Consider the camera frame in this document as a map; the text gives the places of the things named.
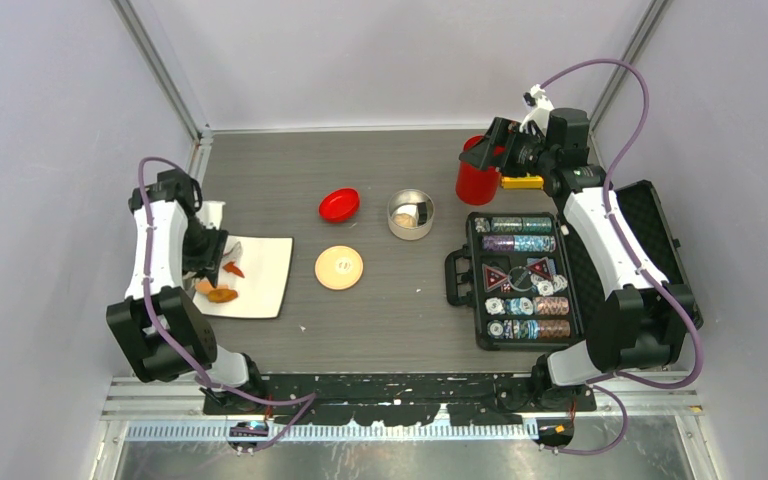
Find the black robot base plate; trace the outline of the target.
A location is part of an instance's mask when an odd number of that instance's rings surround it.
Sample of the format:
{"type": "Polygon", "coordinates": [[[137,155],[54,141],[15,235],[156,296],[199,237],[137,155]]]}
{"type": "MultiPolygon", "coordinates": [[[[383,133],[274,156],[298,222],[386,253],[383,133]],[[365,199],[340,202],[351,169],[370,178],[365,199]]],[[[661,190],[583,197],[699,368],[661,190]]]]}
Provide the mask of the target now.
{"type": "Polygon", "coordinates": [[[518,414],[566,419],[596,409],[591,391],[537,393],[528,375],[515,373],[271,374],[254,393],[268,405],[210,389],[204,394],[207,415],[255,415],[280,425],[426,426],[442,412],[455,426],[513,425],[518,414]]]}

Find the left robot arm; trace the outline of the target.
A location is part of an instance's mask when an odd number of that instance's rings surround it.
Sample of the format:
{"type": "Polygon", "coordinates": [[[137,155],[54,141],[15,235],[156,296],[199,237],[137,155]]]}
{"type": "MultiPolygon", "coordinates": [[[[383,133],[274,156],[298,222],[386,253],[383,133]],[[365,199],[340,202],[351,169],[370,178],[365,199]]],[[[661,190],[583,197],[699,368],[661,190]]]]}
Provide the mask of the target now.
{"type": "Polygon", "coordinates": [[[139,185],[128,201],[137,245],[122,301],[106,309],[106,322],[133,373],[144,383],[171,382],[193,373],[207,388],[230,386],[228,400],[240,412],[258,412],[267,398],[244,354],[221,347],[195,305],[185,281],[217,285],[227,231],[206,225],[197,180],[178,168],[139,185]]]}

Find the beige bun food piece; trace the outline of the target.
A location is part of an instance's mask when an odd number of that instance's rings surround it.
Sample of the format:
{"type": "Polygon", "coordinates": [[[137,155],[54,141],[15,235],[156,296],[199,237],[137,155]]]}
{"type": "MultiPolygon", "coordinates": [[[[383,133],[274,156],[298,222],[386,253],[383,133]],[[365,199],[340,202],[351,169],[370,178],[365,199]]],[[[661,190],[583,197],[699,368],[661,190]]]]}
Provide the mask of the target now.
{"type": "Polygon", "coordinates": [[[418,226],[418,219],[416,216],[407,213],[397,213],[391,217],[392,222],[404,229],[413,229],[418,226]]]}

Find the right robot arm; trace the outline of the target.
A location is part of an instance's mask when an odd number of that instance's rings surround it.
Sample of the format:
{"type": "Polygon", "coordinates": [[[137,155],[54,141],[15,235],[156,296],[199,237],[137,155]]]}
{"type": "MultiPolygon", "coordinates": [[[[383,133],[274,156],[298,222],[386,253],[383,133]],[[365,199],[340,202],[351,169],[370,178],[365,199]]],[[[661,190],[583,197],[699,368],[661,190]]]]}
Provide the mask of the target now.
{"type": "Polygon", "coordinates": [[[502,117],[459,156],[480,171],[538,176],[561,218],[582,241],[604,301],[582,341],[548,355],[531,387],[534,403],[556,410],[571,386],[624,377],[676,390],[701,374],[704,352],[691,315],[691,289],[672,283],[649,259],[625,220],[612,173],[589,163],[587,114],[574,108],[502,117]]]}

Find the metal tongs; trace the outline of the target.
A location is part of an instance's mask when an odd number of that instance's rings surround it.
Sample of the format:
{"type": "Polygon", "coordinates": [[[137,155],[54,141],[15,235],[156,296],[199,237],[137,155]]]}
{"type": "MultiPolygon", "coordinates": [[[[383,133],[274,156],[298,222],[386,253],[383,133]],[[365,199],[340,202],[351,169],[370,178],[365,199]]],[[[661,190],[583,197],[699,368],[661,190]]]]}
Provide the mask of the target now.
{"type": "Polygon", "coordinates": [[[218,268],[214,274],[209,273],[207,275],[188,273],[184,276],[184,286],[186,289],[195,290],[195,284],[201,279],[208,279],[212,285],[217,288],[229,288],[229,281],[231,279],[239,278],[235,275],[229,274],[223,270],[223,265],[234,261],[238,265],[242,256],[242,246],[238,241],[232,242],[225,247],[224,253],[221,255],[218,263],[218,268]]]}

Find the red tall cup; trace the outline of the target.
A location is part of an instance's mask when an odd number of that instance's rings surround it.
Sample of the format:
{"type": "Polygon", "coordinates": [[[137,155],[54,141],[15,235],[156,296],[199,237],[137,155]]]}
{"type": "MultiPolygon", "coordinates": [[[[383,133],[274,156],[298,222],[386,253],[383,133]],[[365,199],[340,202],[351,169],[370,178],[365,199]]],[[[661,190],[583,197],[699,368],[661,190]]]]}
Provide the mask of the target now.
{"type": "Polygon", "coordinates": [[[469,205],[485,205],[493,200],[500,185],[502,174],[498,167],[479,170],[471,164],[460,161],[455,192],[458,198],[469,205]]]}

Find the black white sushi piece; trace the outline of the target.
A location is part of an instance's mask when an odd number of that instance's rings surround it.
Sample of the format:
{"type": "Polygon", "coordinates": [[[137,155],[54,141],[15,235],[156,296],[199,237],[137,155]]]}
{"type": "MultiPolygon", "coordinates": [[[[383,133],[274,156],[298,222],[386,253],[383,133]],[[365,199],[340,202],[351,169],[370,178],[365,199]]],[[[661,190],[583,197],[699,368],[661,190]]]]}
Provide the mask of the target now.
{"type": "Polygon", "coordinates": [[[399,208],[398,213],[407,213],[416,216],[418,219],[418,226],[416,228],[419,228],[427,223],[428,203],[420,202],[415,204],[404,204],[399,208]]]}

